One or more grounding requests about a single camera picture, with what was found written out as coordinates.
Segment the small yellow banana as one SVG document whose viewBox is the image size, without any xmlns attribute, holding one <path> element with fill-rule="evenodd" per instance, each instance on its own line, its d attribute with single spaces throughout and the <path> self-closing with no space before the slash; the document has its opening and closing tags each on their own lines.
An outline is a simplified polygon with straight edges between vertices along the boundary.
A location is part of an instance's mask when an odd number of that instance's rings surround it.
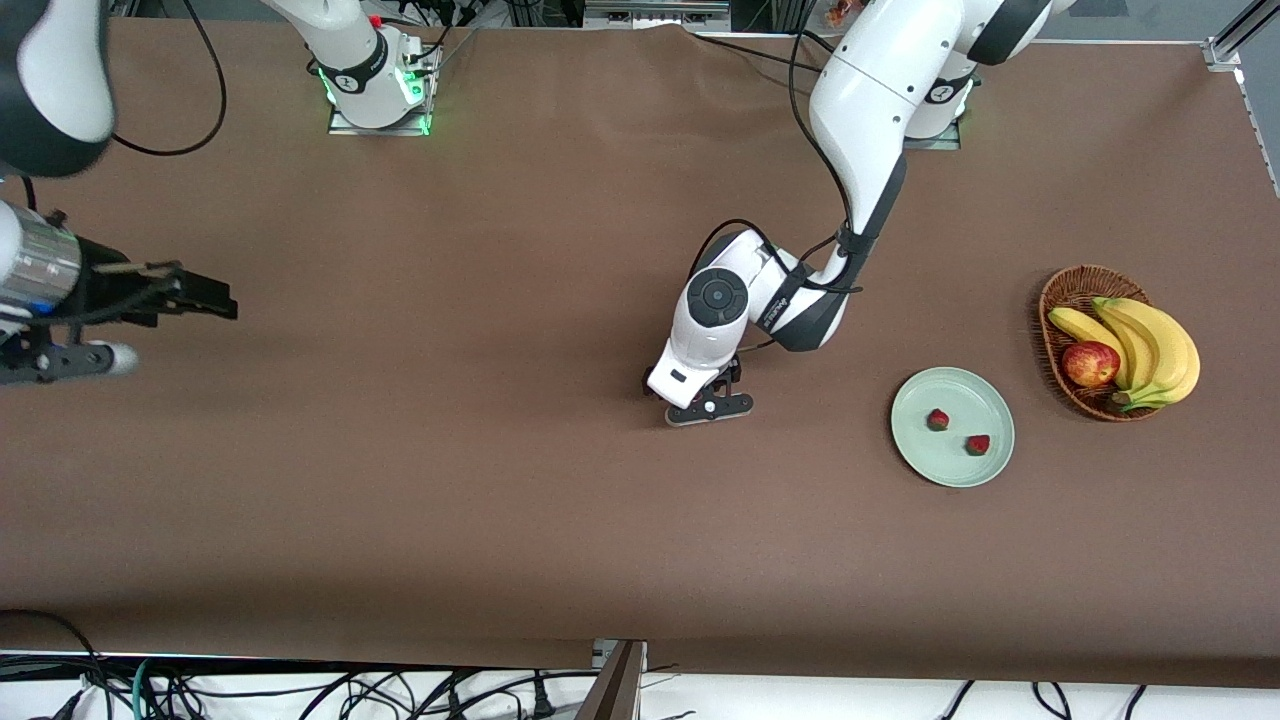
<svg viewBox="0 0 1280 720">
<path fill-rule="evenodd" d="M 1123 389 L 1125 380 L 1124 355 L 1119 340 L 1101 322 L 1073 307 L 1053 307 L 1048 313 L 1050 323 L 1062 333 L 1068 334 L 1073 343 L 1078 341 L 1100 341 L 1116 348 L 1123 356 L 1123 369 L 1114 384 Z"/>
</svg>

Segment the pale green round plate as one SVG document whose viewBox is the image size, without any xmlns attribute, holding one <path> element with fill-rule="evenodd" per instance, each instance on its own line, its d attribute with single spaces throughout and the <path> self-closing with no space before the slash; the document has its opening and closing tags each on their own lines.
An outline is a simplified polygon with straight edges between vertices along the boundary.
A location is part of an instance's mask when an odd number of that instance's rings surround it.
<svg viewBox="0 0 1280 720">
<path fill-rule="evenodd" d="M 950 415 L 945 432 L 925 427 L 932 409 Z M 955 366 L 934 366 L 908 378 L 890 409 L 893 443 L 905 462 L 924 479 L 966 489 L 995 479 L 1010 462 L 1016 432 L 1009 405 L 984 378 Z M 969 436 L 989 436 L 989 452 L 965 452 Z"/>
</svg>

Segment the grey metal box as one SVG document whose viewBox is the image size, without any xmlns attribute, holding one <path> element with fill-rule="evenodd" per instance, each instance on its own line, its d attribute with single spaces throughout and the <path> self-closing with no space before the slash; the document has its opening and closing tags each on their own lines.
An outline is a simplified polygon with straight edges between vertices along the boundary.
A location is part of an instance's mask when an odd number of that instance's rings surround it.
<svg viewBox="0 0 1280 720">
<path fill-rule="evenodd" d="M 646 29 L 663 24 L 691 32 L 731 32 L 730 0 L 582 0 L 585 29 Z"/>
</svg>

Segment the brown post with bracket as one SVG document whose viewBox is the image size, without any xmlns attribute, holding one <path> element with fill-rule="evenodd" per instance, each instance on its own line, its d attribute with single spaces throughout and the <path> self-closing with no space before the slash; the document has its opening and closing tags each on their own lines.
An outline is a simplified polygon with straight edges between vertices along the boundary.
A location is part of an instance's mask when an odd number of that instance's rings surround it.
<svg viewBox="0 0 1280 720">
<path fill-rule="evenodd" d="M 599 673 L 573 720 L 639 720 L 648 643 L 600 638 L 593 647 L 593 657 Z"/>
</svg>

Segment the brown wicker basket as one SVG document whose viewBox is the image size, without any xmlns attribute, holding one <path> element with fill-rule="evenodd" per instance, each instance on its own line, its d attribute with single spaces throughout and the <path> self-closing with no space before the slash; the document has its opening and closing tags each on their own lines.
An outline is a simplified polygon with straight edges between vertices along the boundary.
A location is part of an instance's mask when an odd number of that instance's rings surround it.
<svg viewBox="0 0 1280 720">
<path fill-rule="evenodd" d="M 1059 366 L 1062 352 L 1073 342 L 1073 338 L 1050 320 L 1050 311 L 1064 306 L 1096 318 L 1091 300 L 1102 296 L 1128 297 L 1143 304 L 1152 304 L 1149 295 L 1134 279 L 1102 265 L 1078 264 L 1066 266 L 1048 277 L 1038 299 L 1032 305 L 1032 325 L 1038 338 L 1036 356 L 1039 369 L 1055 396 L 1079 416 L 1103 423 L 1144 420 L 1156 415 L 1158 410 L 1139 407 L 1123 413 L 1120 406 L 1114 402 L 1114 393 L 1117 392 L 1114 386 L 1098 389 L 1075 386 Z"/>
</svg>

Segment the brown table cloth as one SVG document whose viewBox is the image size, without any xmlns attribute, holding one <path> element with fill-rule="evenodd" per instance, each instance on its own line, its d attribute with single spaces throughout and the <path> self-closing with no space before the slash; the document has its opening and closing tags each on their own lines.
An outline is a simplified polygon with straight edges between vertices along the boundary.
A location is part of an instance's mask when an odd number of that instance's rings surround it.
<svg viewBox="0 0 1280 720">
<path fill-rule="evenodd" d="M 106 652 L 1280 687 L 1280 199 L 1189 44 L 1037 44 L 908 181 L 836 334 L 749 354 L 744 418 L 643 373 L 722 220 L 840 219 L 785 69 L 690 33 L 484 31 L 428 137 L 333 137 L 297 33 L 211 23 L 229 110 L 183 158 L 36 183 L 239 318 L 110 325 L 124 378 L 0 389 L 0 607 Z M 1046 384 L 1055 272 L 1129 275 L 1201 372 L 1139 421 Z M 959 489 L 899 454 L 918 372 L 1016 439 Z"/>
</svg>

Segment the red apple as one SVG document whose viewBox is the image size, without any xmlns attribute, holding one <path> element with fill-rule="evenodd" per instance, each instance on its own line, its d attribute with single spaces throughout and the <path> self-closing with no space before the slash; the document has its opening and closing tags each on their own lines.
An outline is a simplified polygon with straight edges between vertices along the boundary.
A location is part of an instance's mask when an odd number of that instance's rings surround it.
<svg viewBox="0 0 1280 720">
<path fill-rule="evenodd" d="M 1062 351 L 1060 369 L 1076 387 L 1100 388 L 1117 379 L 1123 369 L 1123 356 L 1107 343 L 1078 341 Z"/>
</svg>

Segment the aluminium frame corner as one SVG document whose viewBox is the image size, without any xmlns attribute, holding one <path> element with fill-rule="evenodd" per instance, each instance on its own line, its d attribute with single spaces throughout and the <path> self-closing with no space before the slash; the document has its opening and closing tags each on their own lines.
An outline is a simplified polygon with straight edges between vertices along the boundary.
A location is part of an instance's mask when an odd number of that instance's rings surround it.
<svg viewBox="0 0 1280 720">
<path fill-rule="evenodd" d="M 1280 0 L 1249 0 L 1248 4 L 1203 45 L 1211 72 L 1230 72 L 1240 64 L 1240 50 L 1280 18 Z"/>
</svg>

